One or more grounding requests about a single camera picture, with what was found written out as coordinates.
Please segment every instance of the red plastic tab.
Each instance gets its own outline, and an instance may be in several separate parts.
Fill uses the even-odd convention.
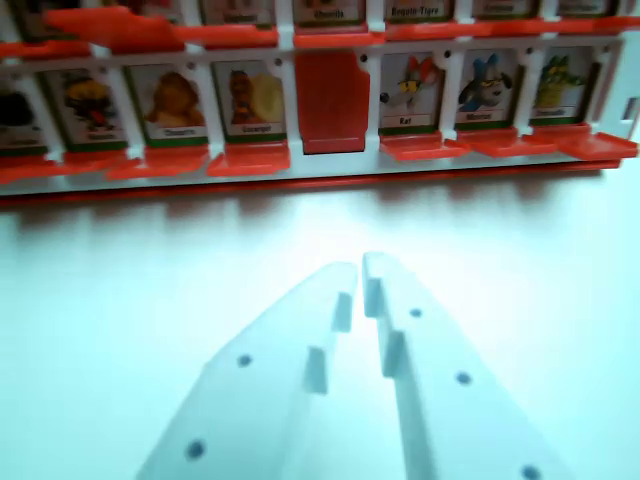
[[[493,158],[541,155],[556,151],[552,141],[532,135],[518,137],[518,131],[513,127],[459,132],[458,140],[468,143],[474,151]]]
[[[45,13],[47,24],[114,53],[178,51],[184,44],[163,17],[134,15],[126,7],[71,8]]]
[[[598,33],[617,33],[639,28],[640,17],[604,17],[596,19],[594,24],[594,29]]]
[[[369,74],[351,51],[295,56],[298,124],[305,153],[364,150]]]
[[[497,36],[540,35],[541,33],[591,33],[594,20],[589,18],[563,18],[557,22],[547,22],[542,18],[487,22],[491,34]]]
[[[103,152],[66,152],[63,165],[64,175],[99,172],[122,163],[127,159],[124,150],[106,150]]]
[[[396,162],[416,162],[466,155],[471,147],[455,140],[442,141],[437,133],[427,135],[388,135],[380,137],[380,151]]]
[[[204,25],[200,27],[175,27],[176,37],[186,43],[196,43],[207,48],[275,47],[278,31],[275,28],[259,29],[255,25]]]
[[[384,43],[384,33],[296,33],[293,44],[298,48],[352,48]]]
[[[49,40],[43,43],[0,43],[0,59],[7,57],[28,60],[87,57],[89,45],[78,40]]]
[[[562,153],[590,162],[638,155],[637,143],[607,133],[593,135],[589,126],[584,124],[537,127],[533,136],[554,141]]]
[[[43,155],[0,159],[0,185],[23,178],[50,177],[62,173],[61,164],[45,160]]]
[[[411,42],[455,37],[486,37],[491,35],[491,24],[477,23],[415,23],[409,25],[387,24],[386,39],[391,42]]]
[[[107,180],[132,178],[173,177],[198,170],[209,158],[209,147],[151,148],[145,149],[145,161],[122,162],[107,172]]]
[[[227,144],[207,168],[210,177],[271,175],[291,165],[286,142]]]

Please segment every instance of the brown cartoon character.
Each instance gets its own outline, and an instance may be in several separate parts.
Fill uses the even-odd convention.
[[[168,72],[160,77],[153,109],[145,120],[163,128],[202,127],[204,117],[197,104],[198,94],[189,81],[177,72]]]

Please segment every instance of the name label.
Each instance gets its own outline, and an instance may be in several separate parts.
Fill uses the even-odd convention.
[[[531,12],[529,0],[476,0],[473,15],[526,15]]]
[[[458,112],[457,123],[495,122],[504,120],[504,110],[490,110],[479,112]]]
[[[585,2],[583,0],[560,0],[558,5],[558,13],[560,15],[566,14],[598,14],[603,13],[606,9],[606,1]]]
[[[112,133],[88,133],[87,138],[89,140],[100,142],[103,140],[115,140],[116,136]]]
[[[391,16],[397,18],[434,17],[442,15],[438,7],[391,8]]]
[[[9,142],[9,146],[15,147],[30,147],[33,145],[40,145],[40,142],[38,140],[34,140],[33,138],[24,140],[13,140]]]
[[[388,117],[382,117],[380,121],[381,128],[389,127],[413,127],[432,125],[433,119],[430,114],[422,115],[394,115]]]
[[[314,10],[313,18],[316,20],[338,20],[344,18],[344,12],[342,10],[330,10],[328,12]]]
[[[225,15],[227,23],[257,23],[258,15]]]
[[[270,131],[271,125],[242,126],[242,133],[269,133]]]
[[[164,134],[167,137],[187,137],[187,136],[196,136],[196,131],[192,128],[176,130],[173,128],[165,128]]]
[[[564,118],[573,117],[576,113],[576,107],[562,106],[562,107],[547,107],[547,108],[533,108],[531,118]]]

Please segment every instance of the yellow cartoon character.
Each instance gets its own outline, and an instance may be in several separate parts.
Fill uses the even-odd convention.
[[[189,81],[177,72],[168,72],[160,77],[153,109],[145,120],[163,128],[202,127],[204,117],[197,104],[198,94]]]
[[[562,58],[553,56],[542,69],[540,84],[536,94],[535,106],[538,108],[554,108],[560,106],[565,90],[579,87],[587,83],[587,78],[569,72],[569,56]]]

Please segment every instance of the screw hole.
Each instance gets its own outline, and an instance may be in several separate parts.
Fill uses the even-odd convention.
[[[189,460],[197,460],[204,455],[204,443],[201,440],[194,440],[187,446],[185,452]]]
[[[469,385],[471,383],[471,375],[467,372],[460,372],[456,375],[456,380],[460,385]]]
[[[239,367],[246,367],[251,362],[253,362],[253,358],[251,358],[251,355],[240,355],[238,357],[238,366]]]
[[[542,478],[540,470],[536,467],[532,467],[531,465],[527,465],[522,469],[522,476],[527,480],[540,480]]]

